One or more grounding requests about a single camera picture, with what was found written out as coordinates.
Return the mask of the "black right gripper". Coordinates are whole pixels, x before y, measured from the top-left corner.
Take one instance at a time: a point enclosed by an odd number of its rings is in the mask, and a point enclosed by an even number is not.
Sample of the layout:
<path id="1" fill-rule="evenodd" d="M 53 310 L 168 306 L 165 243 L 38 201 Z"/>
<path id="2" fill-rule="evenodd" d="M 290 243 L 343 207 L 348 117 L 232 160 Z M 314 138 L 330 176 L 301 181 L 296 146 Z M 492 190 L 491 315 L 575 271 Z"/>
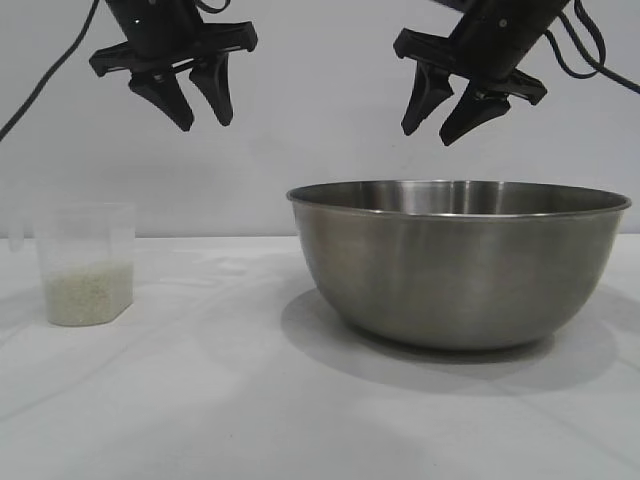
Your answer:
<path id="1" fill-rule="evenodd" d="M 394 51 L 417 62 L 401 121 L 404 134 L 412 135 L 453 95 L 450 75 L 470 83 L 439 131 L 445 146 L 505 115 L 511 108 L 508 95 L 538 104 L 546 87 L 517 66 L 566 5 L 565 1 L 466 1 L 463 16 L 447 37 L 403 29 Z"/>

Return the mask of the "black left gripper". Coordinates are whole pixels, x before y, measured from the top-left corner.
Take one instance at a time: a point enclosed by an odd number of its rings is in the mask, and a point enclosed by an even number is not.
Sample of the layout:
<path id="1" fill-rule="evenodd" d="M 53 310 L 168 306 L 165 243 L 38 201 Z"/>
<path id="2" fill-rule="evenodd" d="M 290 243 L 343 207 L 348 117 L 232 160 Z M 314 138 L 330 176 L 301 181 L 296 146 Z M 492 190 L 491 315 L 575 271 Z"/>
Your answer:
<path id="1" fill-rule="evenodd" d="M 89 63 L 104 76 L 132 72 L 129 89 L 163 112 L 182 131 L 189 131 L 194 114 L 176 76 L 176 64 L 196 61 L 189 79 L 211 106 L 222 126 L 234 111 L 229 88 L 229 53 L 252 52 L 258 36 L 250 21 L 206 23 L 196 1 L 108 1 L 126 41 L 96 51 Z"/>

